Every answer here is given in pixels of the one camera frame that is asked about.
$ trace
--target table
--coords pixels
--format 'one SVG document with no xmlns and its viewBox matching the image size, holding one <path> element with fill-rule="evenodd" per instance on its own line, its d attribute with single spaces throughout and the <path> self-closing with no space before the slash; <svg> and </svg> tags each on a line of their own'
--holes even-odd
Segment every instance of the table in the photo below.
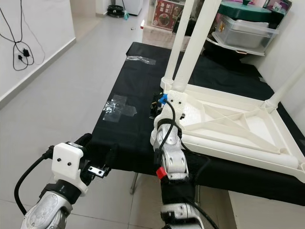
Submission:
<svg viewBox="0 0 305 229">
<path fill-rule="evenodd" d="M 153 148 L 150 144 L 153 129 L 153 119 L 149 118 L 150 104 L 153 94 L 162 91 L 160 80 L 165 73 L 170 52 L 168 49 L 137 42 L 131 45 L 127 56 L 142 56 L 156 60 L 156 63 L 124 63 L 108 100 L 114 95 L 126 96 L 127 105 L 134 106 L 137 114 L 133 117 L 122 115 L 118 122 L 108 122 L 103 120 L 105 112 L 102 112 L 88 145 L 91 158 L 97 165 L 103 165 L 106 153 L 116 148 L 112 166 L 114 169 L 154 175 Z M 189 83 L 265 100 L 273 91 L 260 77 L 252 65 L 238 64 L 225 68 L 206 56 L 200 56 Z M 278 112 L 304 153 L 304 136 L 281 104 Z M 195 174 L 205 162 L 204 158 L 187 152 L 185 156 L 190 174 Z M 305 206 L 305 184 L 295 177 L 216 157 L 210 158 L 211 163 L 199 176 L 199 185 Z"/>
</svg>

